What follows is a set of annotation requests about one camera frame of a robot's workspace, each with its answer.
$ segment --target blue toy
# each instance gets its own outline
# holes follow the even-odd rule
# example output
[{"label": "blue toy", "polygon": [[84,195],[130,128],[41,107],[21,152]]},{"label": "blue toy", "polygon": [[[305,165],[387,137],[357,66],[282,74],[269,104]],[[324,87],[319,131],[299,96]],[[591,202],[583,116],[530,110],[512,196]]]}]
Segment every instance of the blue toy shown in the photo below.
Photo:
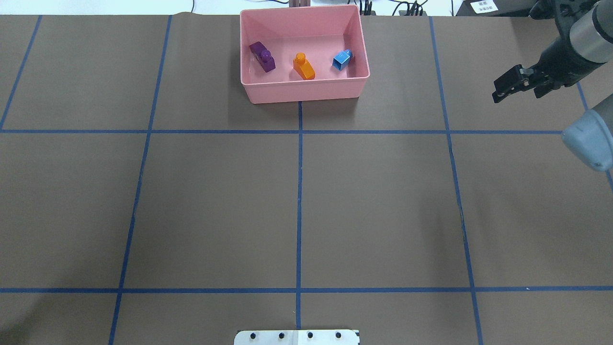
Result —
[{"label": "blue toy", "polygon": [[337,70],[342,71],[343,68],[347,67],[352,56],[353,54],[351,51],[346,49],[334,57],[332,60],[332,66],[334,66]]}]

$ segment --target pink bin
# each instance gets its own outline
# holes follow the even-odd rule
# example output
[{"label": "pink bin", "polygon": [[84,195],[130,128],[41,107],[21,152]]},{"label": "pink bin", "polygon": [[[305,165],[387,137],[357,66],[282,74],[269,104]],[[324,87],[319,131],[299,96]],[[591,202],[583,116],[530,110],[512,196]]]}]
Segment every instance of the pink bin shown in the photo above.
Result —
[{"label": "pink bin", "polygon": [[[264,72],[249,45],[260,41],[276,68]],[[240,81],[254,103],[359,97],[370,76],[362,22],[355,5],[288,7],[240,12]],[[342,71],[332,66],[339,52],[353,58]],[[296,53],[306,54],[314,80],[294,71]]]}]

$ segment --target orange toy bottle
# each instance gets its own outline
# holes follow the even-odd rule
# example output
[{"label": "orange toy bottle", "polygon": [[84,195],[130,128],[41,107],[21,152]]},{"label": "orange toy bottle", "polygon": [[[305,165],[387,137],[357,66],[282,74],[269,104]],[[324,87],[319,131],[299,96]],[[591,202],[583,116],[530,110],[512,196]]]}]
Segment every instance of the orange toy bottle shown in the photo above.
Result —
[{"label": "orange toy bottle", "polygon": [[311,64],[307,60],[307,56],[304,53],[296,54],[294,59],[294,69],[302,79],[312,80],[315,79],[315,70],[311,67]]}]

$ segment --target purple block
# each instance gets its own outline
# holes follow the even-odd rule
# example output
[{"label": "purple block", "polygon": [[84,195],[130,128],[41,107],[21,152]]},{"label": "purple block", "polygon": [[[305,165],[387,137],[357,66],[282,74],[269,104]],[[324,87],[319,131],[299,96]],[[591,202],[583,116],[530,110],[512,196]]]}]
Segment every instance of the purple block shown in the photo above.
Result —
[{"label": "purple block", "polygon": [[264,69],[264,72],[270,72],[275,69],[275,59],[270,54],[270,51],[264,47],[262,42],[255,42],[250,45],[249,48],[253,55],[256,56],[257,62],[260,63],[260,66]]}]

